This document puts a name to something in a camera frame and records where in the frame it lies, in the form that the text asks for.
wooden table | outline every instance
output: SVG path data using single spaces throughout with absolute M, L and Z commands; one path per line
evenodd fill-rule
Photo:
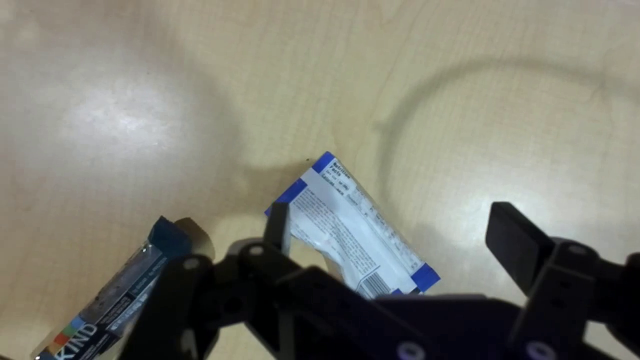
M 334 151 L 440 274 L 522 303 L 485 250 L 511 201 L 640 250 L 638 0 L 2 0 L 0 355 L 29 358 L 192 216 L 217 258 Z M 606 331 L 593 343 L 620 358 Z M 247 331 L 219 358 L 268 358 Z

wood grain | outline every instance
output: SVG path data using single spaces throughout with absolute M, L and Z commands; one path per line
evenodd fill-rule
M 440 292 L 522 303 L 493 201 L 640 250 L 635 0 L 0 0 L 0 355 L 29 358 L 166 214 L 217 256 L 334 151 Z M 600 329 L 593 343 L 630 358 Z M 219 358 L 265 358 L 247 333 Z

table surface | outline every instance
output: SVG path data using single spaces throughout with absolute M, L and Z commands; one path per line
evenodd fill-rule
M 442 274 L 522 297 L 485 248 L 511 201 L 640 248 L 637 0 L 2 0 L 0 355 L 29 358 L 192 216 L 217 258 L 333 151 Z M 593 327 L 591 341 L 633 358 Z M 214 358 L 268 358 L 243 329 Z

light wood surface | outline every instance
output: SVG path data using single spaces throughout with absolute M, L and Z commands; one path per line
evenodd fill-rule
M 640 250 L 637 0 L 0 0 L 0 355 L 192 216 L 217 258 L 334 151 L 442 282 L 522 303 L 488 207 Z M 593 343 L 633 358 L 603 331 Z M 217 358 L 268 358 L 243 329 Z

black mechanical part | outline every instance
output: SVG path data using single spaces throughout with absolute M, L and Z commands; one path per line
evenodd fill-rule
M 524 308 L 486 297 L 367 300 L 282 255 L 287 218 L 275 205 L 265 239 L 239 242 L 221 265 L 192 256 L 168 267 L 120 358 L 201 360 L 239 323 L 275 358 L 608 360 L 582 343 L 589 321 L 638 355 L 640 256 L 605 262 L 552 241 L 513 205 L 493 207 L 486 244 L 528 294 Z

